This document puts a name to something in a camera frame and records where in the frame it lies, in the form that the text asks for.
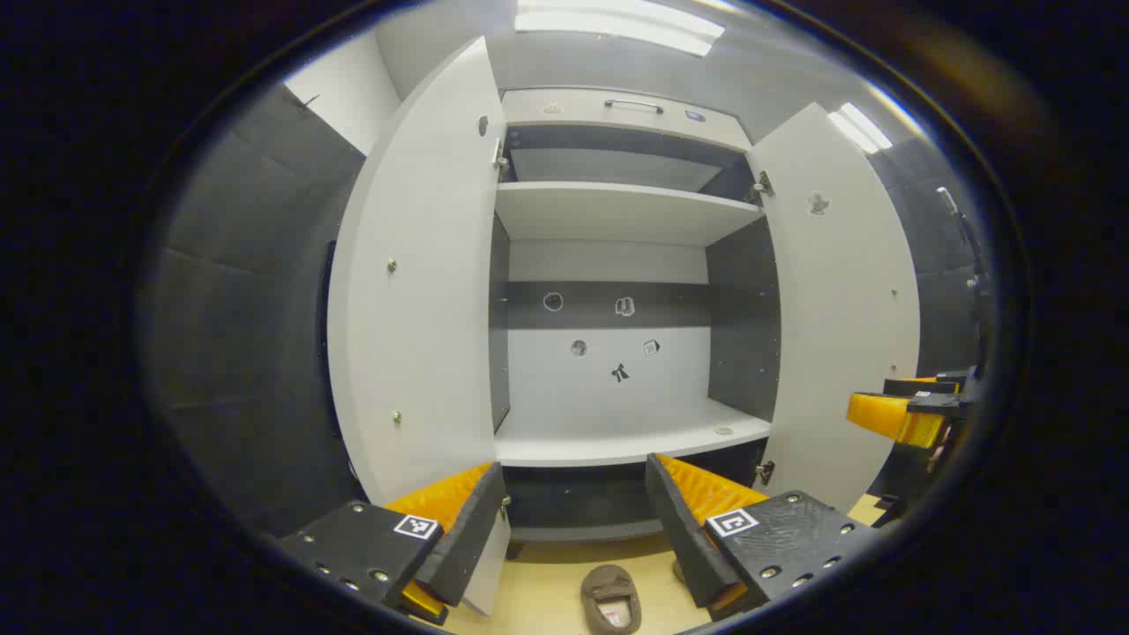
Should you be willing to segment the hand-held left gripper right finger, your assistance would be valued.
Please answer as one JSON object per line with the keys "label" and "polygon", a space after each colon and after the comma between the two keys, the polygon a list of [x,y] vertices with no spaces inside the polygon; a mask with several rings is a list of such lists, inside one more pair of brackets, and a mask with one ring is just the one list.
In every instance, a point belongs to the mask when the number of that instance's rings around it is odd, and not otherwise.
{"label": "hand-held left gripper right finger", "polygon": [[882,537],[807,493],[769,497],[664,454],[646,458],[645,487],[690,595],[714,621],[826,579]]}

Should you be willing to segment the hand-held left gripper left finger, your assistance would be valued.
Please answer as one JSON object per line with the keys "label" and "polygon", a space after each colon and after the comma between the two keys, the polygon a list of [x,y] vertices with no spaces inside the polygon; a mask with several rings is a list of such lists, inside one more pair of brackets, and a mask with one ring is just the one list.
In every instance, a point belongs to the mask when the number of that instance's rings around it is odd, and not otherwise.
{"label": "hand-held left gripper left finger", "polygon": [[278,548],[367,609],[443,624],[476,573],[497,573],[488,547],[504,501],[504,467],[487,462],[388,504],[347,502],[280,538]]}

